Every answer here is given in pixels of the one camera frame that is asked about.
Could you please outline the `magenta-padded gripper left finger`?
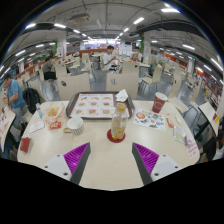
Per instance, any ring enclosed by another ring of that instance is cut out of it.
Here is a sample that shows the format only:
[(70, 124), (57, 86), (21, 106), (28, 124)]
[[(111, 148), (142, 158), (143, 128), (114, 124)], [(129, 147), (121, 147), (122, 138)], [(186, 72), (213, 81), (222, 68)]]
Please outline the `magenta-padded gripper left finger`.
[(90, 152), (90, 143), (85, 143), (64, 155), (56, 154), (43, 166), (43, 169), (72, 183), (79, 184)]

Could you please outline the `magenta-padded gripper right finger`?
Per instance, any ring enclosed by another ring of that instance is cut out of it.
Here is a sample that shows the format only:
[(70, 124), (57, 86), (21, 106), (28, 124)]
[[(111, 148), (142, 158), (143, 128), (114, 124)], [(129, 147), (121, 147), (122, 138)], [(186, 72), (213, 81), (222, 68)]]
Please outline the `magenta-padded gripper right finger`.
[(132, 154), (144, 185), (148, 185), (182, 169), (167, 154), (159, 155), (137, 143), (132, 144)]

